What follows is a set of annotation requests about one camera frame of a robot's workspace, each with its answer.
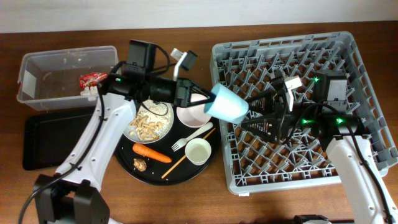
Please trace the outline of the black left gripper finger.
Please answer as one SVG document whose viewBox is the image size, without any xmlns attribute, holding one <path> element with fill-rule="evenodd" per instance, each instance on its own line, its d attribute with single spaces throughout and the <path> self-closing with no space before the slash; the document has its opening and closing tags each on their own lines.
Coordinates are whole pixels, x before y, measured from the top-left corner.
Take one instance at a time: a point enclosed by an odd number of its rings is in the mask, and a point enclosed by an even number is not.
<svg viewBox="0 0 398 224">
<path fill-rule="evenodd" d="M 205 100 L 191 101 L 191 105 L 198 106 L 198 105 L 205 105 L 207 103 L 212 103 L 212 102 L 214 102 L 214 99 L 205 99 Z"/>
<path fill-rule="evenodd" d="M 194 84 L 194 92 L 195 93 L 199 93 L 199 94 L 201 94 L 203 96 L 206 96 L 206 97 L 215 97 L 216 96 L 210 90 L 207 90 L 207 89 L 205 89 L 202 86 L 197 85 L 197 84 Z"/>
</svg>

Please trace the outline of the pale pink bowl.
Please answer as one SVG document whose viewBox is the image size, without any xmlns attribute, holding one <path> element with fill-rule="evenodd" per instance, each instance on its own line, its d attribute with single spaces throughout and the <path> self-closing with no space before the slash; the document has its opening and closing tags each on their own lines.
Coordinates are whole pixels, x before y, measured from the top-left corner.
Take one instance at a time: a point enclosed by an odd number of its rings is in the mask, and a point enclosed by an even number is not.
<svg viewBox="0 0 398 224">
<path fill-rule="evenodd" d="M 189 108 L 177 107 L 177 118 L 190 128 L 200 128 L 210 121 L 211 116 L 204 112 L 205 105 L 200 104 Z"/>
</svg>

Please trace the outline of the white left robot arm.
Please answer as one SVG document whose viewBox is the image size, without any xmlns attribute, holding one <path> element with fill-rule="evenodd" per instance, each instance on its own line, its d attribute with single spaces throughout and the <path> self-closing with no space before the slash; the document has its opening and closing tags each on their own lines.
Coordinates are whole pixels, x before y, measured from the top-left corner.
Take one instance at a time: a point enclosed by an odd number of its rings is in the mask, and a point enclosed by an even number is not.
<svg viewBox="0 0 398 224">
<path fill-rule="evenodd" d="M 129 78 L 111 74 L 99 83 L 99 100 L 72 153 L 55 175 L 39 175 L 23 204 L 18 222 L 35 202 L 39 223 L 114 223 L 100 194 L 104 173 L 127 124 L 136 116 L 136 103 L 154 100 L 187 108 L 192 93 L 215 100 L 214 93 L 187 78 Z"/>
</svg>

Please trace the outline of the white paper cup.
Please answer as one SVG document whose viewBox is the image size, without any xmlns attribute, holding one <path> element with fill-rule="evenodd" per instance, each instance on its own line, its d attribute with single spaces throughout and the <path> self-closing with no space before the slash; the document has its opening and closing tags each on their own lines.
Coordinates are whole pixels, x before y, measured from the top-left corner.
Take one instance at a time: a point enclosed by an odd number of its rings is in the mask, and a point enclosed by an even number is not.
<svg viewBox="0 0 398 224">
<path fill-rule="evenodd" d="M 211 156 L 210 143 L 201 138 L 192 139 L 185 146 L 185 155 L 187 159 L 196 166 L 203 165 Z"/>
</svg>

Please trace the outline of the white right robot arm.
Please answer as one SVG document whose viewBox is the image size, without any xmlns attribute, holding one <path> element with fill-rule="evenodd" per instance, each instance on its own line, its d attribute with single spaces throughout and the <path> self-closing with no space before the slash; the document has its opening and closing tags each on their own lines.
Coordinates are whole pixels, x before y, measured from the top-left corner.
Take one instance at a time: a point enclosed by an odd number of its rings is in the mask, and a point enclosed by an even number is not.
<svg viewBox="0 0 398 224">
<path fill-rule="evenodd" d="M 284 145 L 299 128 L 309 128 L 335 167 L 354 213 L 356 223 L 397 223 L 397 207 L 377 169 L 358 116 L 344 114 L 324 103 L 294 106 L 287 98 L 274 100 L 265 91 L 246 99 L 249 110 L 260 115 L 240 127 L 265 141 Z"/>
</svg>

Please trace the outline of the grey plate with food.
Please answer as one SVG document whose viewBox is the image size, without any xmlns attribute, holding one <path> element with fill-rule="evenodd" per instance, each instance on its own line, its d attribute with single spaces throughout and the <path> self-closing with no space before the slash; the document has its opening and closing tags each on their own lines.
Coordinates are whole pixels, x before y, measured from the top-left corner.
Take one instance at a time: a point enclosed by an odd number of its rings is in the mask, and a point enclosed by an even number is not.
<svg viewBox="0 0 398 224">
<path fill-rule="evenodd" d="M 167 135 L 174 123 L 174 110 L 170 103 L 152 100 L 144 102 L 136 117 L 128 124 L 123 134 L 130 141 L 141 144 L 156 142 Z"/>
</svg>

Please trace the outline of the red snack wrapper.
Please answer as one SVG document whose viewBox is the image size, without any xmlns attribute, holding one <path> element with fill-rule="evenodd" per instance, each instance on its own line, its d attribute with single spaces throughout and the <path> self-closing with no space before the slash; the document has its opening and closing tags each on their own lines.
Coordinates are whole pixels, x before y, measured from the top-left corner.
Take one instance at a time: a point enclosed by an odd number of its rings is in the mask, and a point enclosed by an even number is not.
<svg viewBox="0 0 398 224">
<path fill-rule="evenodd" d="M 99 82 L 107 78 L 108 74 L 104 72 L 90 72 L 79 77 L 80 89 L 96 86 Z"/>
</svg>

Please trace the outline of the light blue plastic cup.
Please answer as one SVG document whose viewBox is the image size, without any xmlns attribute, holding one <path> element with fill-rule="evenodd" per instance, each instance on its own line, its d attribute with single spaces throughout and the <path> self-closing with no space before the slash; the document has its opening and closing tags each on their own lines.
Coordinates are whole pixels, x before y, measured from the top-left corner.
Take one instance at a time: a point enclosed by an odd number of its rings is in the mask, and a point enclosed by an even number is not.
<svg viewBox="0 0 398 224">
<path fill-rule="evenodd" d="M 244 120 L 249 111 L 245 100 L 221 83 L 217 83 L 211 92 L 215 95 L 215 100 L 205 105 L 205 114 L 233 124 Z"/>
</svg>

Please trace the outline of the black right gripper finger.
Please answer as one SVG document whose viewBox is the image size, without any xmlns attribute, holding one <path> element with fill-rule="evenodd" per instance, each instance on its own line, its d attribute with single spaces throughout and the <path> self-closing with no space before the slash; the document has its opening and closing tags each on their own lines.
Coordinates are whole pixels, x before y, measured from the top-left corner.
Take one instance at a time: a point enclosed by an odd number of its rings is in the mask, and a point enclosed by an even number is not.
<svg viewBox="0 0 398 224">
<path fill-rule="evenodd" d="M 271 113 L 274 106 L 272 90 L 265 90 L 254 97 L 246 99 L 251 111 L 257 113 Z"/>
<path fill-rule="evenodd" d="M 240 124 L 241 128 L 249 131 L 264 141 L 274 141 L 274 114 L 265 114 L 257 118 L 245 119 Z"/>
</svg>

